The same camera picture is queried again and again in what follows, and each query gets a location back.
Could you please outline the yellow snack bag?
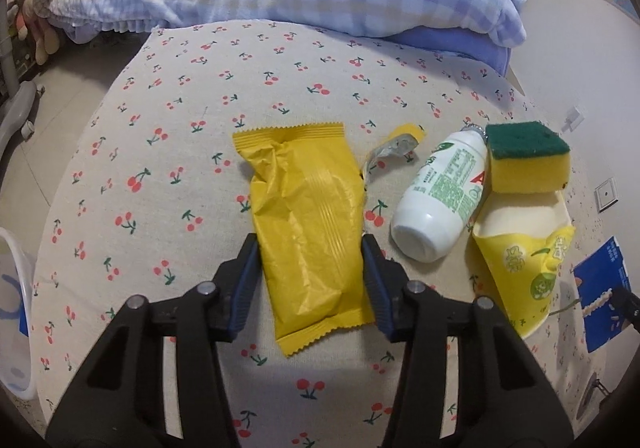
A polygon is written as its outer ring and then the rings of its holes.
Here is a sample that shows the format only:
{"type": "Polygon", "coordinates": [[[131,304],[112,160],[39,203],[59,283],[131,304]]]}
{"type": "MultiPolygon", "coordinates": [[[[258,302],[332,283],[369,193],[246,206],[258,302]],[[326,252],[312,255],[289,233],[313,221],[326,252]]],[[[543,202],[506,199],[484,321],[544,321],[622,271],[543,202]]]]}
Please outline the yellow snack bag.
{"type": "Polygon", "coordinates": [[[239,131],[276,342],[292,356],[373,322],[360,253],[364,183],[341,123],[239,131]]]}

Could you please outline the white trash bin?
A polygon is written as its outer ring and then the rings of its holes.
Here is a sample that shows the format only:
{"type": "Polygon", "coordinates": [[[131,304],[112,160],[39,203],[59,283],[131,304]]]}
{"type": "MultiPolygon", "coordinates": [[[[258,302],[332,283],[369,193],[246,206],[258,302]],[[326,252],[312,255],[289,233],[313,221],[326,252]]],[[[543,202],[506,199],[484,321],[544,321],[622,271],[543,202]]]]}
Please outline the white trash bin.
{"type": "Polygon", "coordinates": [[[14,235],[1,229],[1,383],[18,399],[37,396],[29,337],[32,324],[34,263],[14,235]]]}

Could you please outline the small blue carton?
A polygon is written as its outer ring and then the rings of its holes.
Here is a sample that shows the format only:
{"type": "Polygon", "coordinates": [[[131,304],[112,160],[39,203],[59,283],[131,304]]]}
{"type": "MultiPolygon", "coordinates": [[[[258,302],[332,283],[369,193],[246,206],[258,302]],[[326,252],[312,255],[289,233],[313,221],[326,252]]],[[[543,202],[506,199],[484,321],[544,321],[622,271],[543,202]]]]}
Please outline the small blue carton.
{"type": "Polygon", "coordinates": [[[613,305],[615,289],[629,290],[623,252],[615,237],[604,242],[573,270],[588,353],[593,353],[623,330],[623,314],[613,305]]]}

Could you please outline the white plastic bottle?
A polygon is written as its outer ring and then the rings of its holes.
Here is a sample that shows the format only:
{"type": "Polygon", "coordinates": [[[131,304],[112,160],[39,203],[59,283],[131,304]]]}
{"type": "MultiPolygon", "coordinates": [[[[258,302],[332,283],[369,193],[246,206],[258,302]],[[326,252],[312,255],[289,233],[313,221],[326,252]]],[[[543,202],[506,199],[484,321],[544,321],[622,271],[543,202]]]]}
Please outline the white plastic bottle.
{"type": "Polygon", "coordinates": [[[487,155],[485,129],[475,124],[436,145],[390,223],[401,253],[423,264],[449,254],[482,199],[487,155]]]}

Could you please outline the cherry print tablecloth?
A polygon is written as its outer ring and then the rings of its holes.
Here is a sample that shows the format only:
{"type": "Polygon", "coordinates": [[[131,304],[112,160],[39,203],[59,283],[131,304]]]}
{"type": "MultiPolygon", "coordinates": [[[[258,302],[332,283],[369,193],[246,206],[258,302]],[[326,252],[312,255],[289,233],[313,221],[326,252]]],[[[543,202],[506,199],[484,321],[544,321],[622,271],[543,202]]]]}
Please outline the cherry print tablecloth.
{"type": "MultiPolygon", "coordinates": [[[[542,119],[484,63],[269,21],[154,30],[107,91],[55,194],[38,253],[32,360],[47,422],[88,351],[132,294],[181,296],[213,278],[252,232],[250,176],[232,135],[336,122],[357,166],[400,125],[426,131],[414,155],[379,161],[364,230],[385,256],[440,294],[489,294],[468,231],[442,264],[420,265],[388,237],[390,217],[431,149],[466,123],[542,119]]],[[[546,320],[526,343],[580,432],[581,403],[605,355],[587,354],[582,312],[546,320]]],[[[245,329],[219,347],[242,447],[377,447],[401,345],[375,325],[334,331],[285,358],[264,283],[245,329]]]]}

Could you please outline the torn yellow wrapper piece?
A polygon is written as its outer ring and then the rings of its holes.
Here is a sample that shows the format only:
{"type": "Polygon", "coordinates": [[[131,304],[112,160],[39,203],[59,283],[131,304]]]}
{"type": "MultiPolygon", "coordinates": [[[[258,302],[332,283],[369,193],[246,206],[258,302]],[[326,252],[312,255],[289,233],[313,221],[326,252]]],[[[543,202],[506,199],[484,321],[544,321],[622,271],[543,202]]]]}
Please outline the torn yellow wrapper piece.
{"type": "Polygon", "coordinates": [[[378,165],[378,161],[387,157],[401,157],[412,152],[426,136],[426,131],[419,125],[407,123],[396,127],[379,145],[374,147],[361,167],[363,177],[378,165]]]}

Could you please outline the yellow green sponge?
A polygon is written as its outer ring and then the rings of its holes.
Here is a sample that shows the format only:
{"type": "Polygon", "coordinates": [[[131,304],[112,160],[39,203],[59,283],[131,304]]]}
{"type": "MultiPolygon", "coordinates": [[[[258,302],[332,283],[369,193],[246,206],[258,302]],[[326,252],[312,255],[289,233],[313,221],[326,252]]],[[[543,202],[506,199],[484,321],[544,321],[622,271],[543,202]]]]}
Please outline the yellow green sponge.
{"type": "Polygon", "coordinates": [[[570,146],[541,122],[486,127],[491,188],[502,194],[563,190],[570,180],[570,146]]]}

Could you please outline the grey desk chair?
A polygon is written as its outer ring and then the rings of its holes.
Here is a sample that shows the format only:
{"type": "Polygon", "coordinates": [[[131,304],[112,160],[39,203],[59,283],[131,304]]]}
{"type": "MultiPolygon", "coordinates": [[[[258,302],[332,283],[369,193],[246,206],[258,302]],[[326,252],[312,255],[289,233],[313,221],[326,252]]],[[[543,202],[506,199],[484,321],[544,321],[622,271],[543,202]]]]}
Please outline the grey desk chair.
{"type": "Polygon", "coordinates": [[[0,155],[3,155],[15,134],[20,134],[24,140],[28,140],[35,132],[29,114],[39,93],[32,80],[18,80],[9,35],[6,0],[1,0],[1,72],[8,92],[8,99],[1,102],[0,155]]]}

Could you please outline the white wall switch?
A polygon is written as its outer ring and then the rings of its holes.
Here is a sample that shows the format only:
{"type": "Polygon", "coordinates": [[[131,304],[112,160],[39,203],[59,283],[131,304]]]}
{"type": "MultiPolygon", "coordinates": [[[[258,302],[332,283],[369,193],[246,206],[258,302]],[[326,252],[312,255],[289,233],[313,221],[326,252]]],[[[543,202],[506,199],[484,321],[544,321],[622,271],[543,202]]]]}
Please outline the white wall switch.
{"type": "Polygon", "coordinates": [[[605,179],[594,189],[596,208],[599,213],[606,211],[618,202],[618,195],[613,177],[605,179]]]}

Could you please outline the white wall socket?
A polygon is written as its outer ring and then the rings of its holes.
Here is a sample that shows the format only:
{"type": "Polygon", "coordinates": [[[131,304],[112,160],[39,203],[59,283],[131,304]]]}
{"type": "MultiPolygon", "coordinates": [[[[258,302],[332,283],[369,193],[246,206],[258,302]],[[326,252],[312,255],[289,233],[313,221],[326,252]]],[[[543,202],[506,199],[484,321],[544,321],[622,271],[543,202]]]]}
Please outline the white wall socket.
{"type": "Polygon", "coordinates": [[[573,106],[565,115],[562,133],[572,133],[585,120],[585,115],[578,106],[573,106]]]}

